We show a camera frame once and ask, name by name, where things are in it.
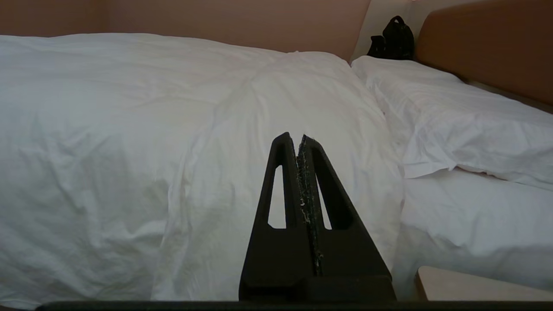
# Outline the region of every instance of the bed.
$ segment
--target bed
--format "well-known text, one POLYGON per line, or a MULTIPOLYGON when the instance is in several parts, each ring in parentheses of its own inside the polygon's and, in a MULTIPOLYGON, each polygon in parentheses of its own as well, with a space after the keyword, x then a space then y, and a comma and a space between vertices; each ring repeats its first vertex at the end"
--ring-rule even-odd
POLYGON ((538 173, 551 176, 543 172, 553 163, 553 25, 536 17, 552 9, 548 1, 500 0, 435 11, 421 30, 417 63, 369 56, 353 62, 403 163, 405 204, 392 269, 398 298, 416 295, 414 276, 423 265, 553 289, 550 182, 492 168, 479 173, 487 159, 471 161, 484 151, 511 167, 502 158, 511 148, 522 162, 547 158, 538 173))

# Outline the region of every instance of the mattress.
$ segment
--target mattress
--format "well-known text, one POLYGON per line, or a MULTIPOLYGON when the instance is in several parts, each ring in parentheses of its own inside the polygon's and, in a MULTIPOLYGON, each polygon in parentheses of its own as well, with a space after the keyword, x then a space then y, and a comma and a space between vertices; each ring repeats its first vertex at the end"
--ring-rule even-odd
POLYGON ((423 265, 553 290, 553 191, 459 169, 404 186, 398 298, 413 296, 423 265))
POLYGON ((0 304, 237 299, 285 131, 323 145, 391 267, 398 161, 345 61, 149 34, 0 36, 0 304))

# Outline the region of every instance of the white bedding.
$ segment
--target white bedding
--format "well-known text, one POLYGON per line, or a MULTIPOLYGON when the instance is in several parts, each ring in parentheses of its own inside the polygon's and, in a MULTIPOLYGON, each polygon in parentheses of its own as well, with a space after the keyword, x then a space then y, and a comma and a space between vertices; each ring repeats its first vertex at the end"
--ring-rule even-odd
POLYGON ((553 191, 458 169, 404 181, 399 298, 423 265, 553 290, 553 191))
POLYGON ((391 266, 398 162, 343 60, 147 34, 0 36, 0 304, 236 299, 285 131, 323 145, 391 266))

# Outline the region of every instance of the white pillowcase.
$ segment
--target white pillowcase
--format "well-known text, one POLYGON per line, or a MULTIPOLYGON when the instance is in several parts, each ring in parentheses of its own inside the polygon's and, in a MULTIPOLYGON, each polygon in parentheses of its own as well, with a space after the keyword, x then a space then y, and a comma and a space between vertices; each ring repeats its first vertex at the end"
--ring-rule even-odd
POLYGON ((414 61, 363 56, 406 178, 455 166, 553 190, 553 115, 414 61))

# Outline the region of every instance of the black bag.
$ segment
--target black bag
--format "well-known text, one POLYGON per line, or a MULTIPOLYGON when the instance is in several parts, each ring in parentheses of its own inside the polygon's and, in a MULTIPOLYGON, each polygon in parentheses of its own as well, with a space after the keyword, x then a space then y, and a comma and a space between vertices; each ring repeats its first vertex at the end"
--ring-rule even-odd
POLYGON ((392 18, 382 34, 371 37, 371 49, 367 55, 386 59, 413 59, 415 39, 403 18, 392 18))

